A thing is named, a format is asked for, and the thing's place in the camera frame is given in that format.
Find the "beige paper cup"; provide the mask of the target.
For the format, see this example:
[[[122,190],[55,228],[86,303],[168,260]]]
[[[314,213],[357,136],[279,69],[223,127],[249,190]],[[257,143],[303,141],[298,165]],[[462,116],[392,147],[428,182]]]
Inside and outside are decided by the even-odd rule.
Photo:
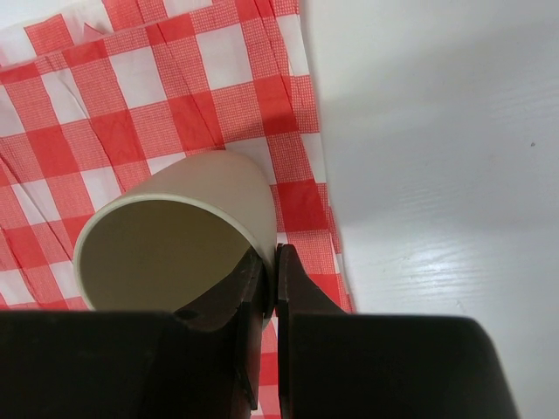
[[[225,150],[188,156],[86,222],[73,269],[97,311],[173,312],[230,274],[248,250],[273,274],[273,194],[260,167]]]

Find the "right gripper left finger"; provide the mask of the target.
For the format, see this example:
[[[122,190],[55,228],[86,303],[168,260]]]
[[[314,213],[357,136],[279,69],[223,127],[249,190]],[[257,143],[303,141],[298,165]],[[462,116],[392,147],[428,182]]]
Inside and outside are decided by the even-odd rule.
[[[262,261],[175,312],[4,311],[4,418],[247,418],[258,405]]]

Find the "red white checkered cloth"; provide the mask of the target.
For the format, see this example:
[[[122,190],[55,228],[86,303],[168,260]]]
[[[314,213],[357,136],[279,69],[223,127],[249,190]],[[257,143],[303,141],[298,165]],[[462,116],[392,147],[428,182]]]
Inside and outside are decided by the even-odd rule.
[[[17,28],[1,58],[1,307],[79,310],[70,273],[95,208],[186,155],[270,173],[279,238],[344,309],[317,108],[295,1],[95,1]]]

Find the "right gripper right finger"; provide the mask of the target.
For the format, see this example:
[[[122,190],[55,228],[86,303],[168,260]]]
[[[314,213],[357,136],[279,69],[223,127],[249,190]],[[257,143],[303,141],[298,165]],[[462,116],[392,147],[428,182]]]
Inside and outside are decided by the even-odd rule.
[[[277,251],[285,418],[515,418],[499,356],[474,319],[345,313]]]

